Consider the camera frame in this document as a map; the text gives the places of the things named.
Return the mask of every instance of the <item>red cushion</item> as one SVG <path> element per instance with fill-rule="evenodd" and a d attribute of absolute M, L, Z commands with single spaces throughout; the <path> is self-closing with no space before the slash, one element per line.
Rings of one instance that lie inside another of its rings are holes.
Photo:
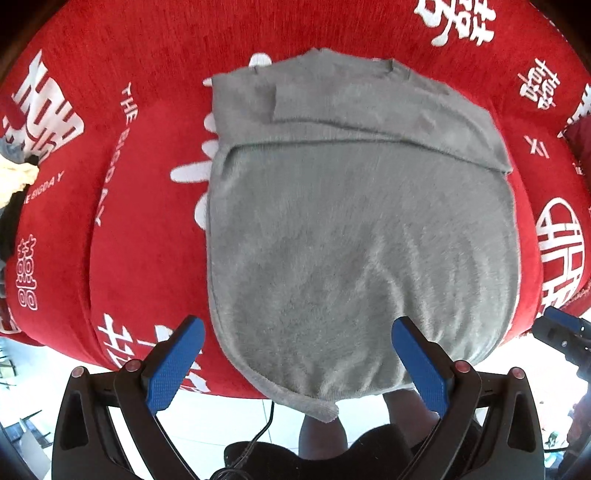
<path fill-rule="evenodd" d="M 251 60 L 279 61 L 312 47 L 330 47 L 395 57 L 493 113 L 518 169 L 509 182 L 521 284 L 507 338 L 528 329 L 542 283 L 535 221 L 549 201 L 563 195 L 563 187 L 580 187 L 567 174 L 572 156 L 556 135 L 577 109 L 589 75 L 562 36 L 525 0 L 491 0 L 494 14 L 477 15 L 465 38 L 451 25 L 442 46 L 432 42 L 447 20 L 433 26 L 437 17 L 426 10 L 420 15 L 421 4 L 70 0 L 35 36 L 0 89 L 0 94 L 17 93 L 30 65 L 37 69 L 30 83 L 39 101 L 29 109 L 25 88 L 17 103 L 27 113 L 25 145 L 49 153 L 17 238 L 36 240 L 36 310 L 19 302 L 18 291 L 26 289 L 17 286 L 17 260 L 7 267 L 8 301 L 19 327 L 68 355 L 114 368 L 132 356 L 144 357 L 193 313 L 205 321 L 207 338 L 185 386 L 259 396 L 223 356 L 209 319 L 200 224 L 216 136 L 209 116 L 211 88 L 203 81 Z M 479 45 L 470 33 L 483 20 L 494 35 Z M 545 60 L 560 79 L 555 106 L 548 110 L 520 95 L 520 76 L 528 81 L 535 59 Z M 47 99 L 54 101 L 49 108 Z M 51 136 L 52 129 L 59 134 Z M 537 150 L 528 153 L 524 135 L 543 137 L 552 151 L 543 173 L 533 167 Z M 60 182 L 49 186 L 62 171 Z M 547 191 L 555 178 L 560 185 Z M 569 202 L 588 237 L 589 218 L 583 218 L 591 205 L 588 194 L 577 189 Z M 588 270 L 585 265 L 582 279 Z M 544 279 L 552 275 L 545 272 Z"/>

